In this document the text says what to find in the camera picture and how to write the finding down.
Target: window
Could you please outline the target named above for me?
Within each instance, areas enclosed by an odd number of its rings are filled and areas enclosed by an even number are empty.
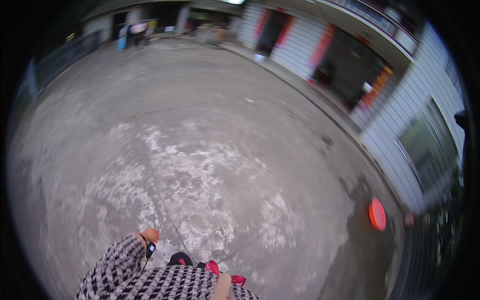
[[[457,95],[462,99],[462,88],[460,86],[460,80],[458,79],[458,75],[456,73],[455,64],[452,58],[449,58],[447,61],[447,65],[445,66],[445,74],[447,74],[448,79],[453,85]]]
[[[455,141],[433,99],[407,127],[399,141],[423,192],[456,166],[458,151]]]

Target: railing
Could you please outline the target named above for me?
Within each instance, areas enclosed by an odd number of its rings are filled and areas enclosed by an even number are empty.
[[[397,42],[410,56],[413,57],[418,47],[417,39],[397,23],[390,16],[386,15],[377,7],[361,0],[317,0],[339,6],[349,12],[361,17],[371,25],[377,27],[387,36]]]
[[[36,66],[37,95],[63,71],[97,50],[100,46],[99,34],[100,31],[95,31],[75,38],[42,59]]]

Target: child's hand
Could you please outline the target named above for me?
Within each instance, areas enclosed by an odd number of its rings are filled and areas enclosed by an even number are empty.
[[[158,243],[160,239],[160,232],[153,227],[145,229],[143,232],[140,232],[141,235],[145,237],[147,242]]]

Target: black device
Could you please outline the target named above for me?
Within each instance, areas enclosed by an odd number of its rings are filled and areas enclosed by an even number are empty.
[[[147,244],[147,254],[146,254],[147,261],[144,264],[142,272],[145,270],[145,267],[147,266],[148,259],[152,256],[153,251],[155,251],[155,244],[153,244],[152,242],[148,242],[148,244]]]

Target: houndstooth coat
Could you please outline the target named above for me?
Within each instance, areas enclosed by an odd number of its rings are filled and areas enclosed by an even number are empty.
[[[113,243],[80,282],[76,299],[202,300],[214,297],[219,276],[195,266],[171,265],[140,272],[145,249],[146,243],[135,234]],[[229,299],[231,296],[237,300],[260,299],[240,286],[227,282],[227,288],[228,285]]]

